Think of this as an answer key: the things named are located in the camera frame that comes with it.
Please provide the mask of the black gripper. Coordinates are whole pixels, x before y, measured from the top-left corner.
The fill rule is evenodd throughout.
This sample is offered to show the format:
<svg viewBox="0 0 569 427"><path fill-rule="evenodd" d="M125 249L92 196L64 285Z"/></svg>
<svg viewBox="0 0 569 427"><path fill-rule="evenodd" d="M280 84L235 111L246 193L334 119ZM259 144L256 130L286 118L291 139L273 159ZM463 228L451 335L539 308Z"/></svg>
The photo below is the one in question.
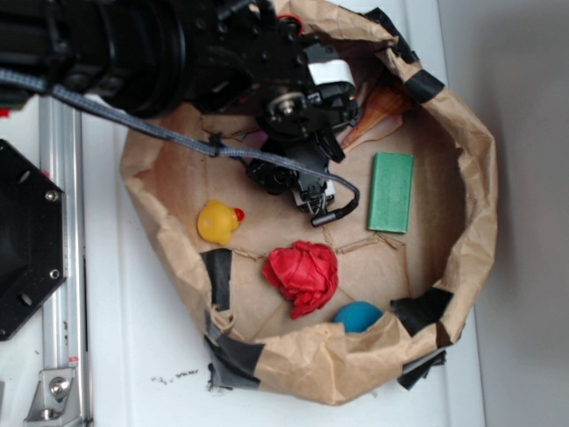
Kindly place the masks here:
<svg viewBox="0 0 569 427"><path fill-rule="evenodd" d="M340 161L344 158L339 146L332 143L332 137L327 131L311 133L295 140L270 137L260 148L263 153L298 162L311 172L296 171L265 159L254 159L246 167L246 174L270 195L292 193L301 211L312 216L313 226L338 221L346 216L346 209L328 209L334 200L335 189L332 181L322 176L329 172L332 159Z"/></svg>

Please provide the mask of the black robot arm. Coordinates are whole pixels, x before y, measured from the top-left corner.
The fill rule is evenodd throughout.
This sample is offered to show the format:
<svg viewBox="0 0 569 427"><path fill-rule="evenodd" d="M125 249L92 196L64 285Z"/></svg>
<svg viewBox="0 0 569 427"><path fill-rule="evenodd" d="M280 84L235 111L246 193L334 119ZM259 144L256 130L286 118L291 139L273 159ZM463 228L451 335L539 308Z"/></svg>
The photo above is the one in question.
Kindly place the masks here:
<svg viewBox="0 0 569 427"><path fill-rule="evenodd" d="M358 206L329 209L337 134L358 118L350 67L332 45L270 1L4 1L1 107L35 95L240 161L269 194L290 191L314 226ZM253 117L267 140L231 148L154 125L183 103L204 114Z"/></svg>

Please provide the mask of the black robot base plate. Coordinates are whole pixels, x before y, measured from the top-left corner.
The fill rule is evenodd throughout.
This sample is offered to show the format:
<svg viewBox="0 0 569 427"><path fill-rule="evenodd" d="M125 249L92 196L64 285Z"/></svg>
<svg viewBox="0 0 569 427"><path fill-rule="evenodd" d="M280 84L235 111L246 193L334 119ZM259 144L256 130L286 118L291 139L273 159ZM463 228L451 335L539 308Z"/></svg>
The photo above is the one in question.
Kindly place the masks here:
<svg viewBox="0 0 569 427"><path fill-rule="evenodd" d="M1 141L1 340L12 339L65 279L64 193Z"/></svg>

